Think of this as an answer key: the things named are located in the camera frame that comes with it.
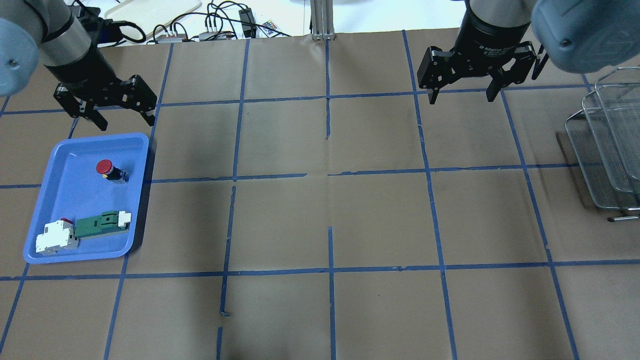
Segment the white floor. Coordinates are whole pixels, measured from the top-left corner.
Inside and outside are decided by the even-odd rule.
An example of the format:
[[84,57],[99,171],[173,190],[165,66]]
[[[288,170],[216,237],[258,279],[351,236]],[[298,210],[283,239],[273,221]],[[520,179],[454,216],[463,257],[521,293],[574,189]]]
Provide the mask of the white floor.
[[[104,16],[110,9],[118,5],[123,8],[125,2],[132,1],[153,3],[143,13],[124,13],[126,20],[136,23],[166,24],[185,11],[180,5],[183,1],[175,0],[121,0],[122,4],[115,0],[84,0],[83,4],[99,7],[102,10],[101,16]],[[207,3],[206,0],[202,1],[202,5],[194,11],[206,12]],[[284,33],[293,36],[309,33],[309,0],[244,0],[243,3],[253,10],[255,19],[260,24],[272,20]],[[368,33],[457,28],[464,15],[465,5],[463,1],[451,0],[334,0],[333,10],[337,33]],[[234,6],[228,8],[227,13],[232,18],[239,18]],[[180,23],[186,27],[190,37],[205,31],[203,15],[189,15],[180,20]],[[240,32],[240,24],[236,24],[236,28]],[[146,28],[143,30],[147,33],[152,31]]]

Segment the metal bracket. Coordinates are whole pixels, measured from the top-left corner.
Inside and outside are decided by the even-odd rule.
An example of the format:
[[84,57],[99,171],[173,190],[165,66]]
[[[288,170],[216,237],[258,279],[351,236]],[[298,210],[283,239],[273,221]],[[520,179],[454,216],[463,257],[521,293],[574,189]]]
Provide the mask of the metal bracket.
[[315,41],[333,40],[333,0],[311,1],[311,37]]

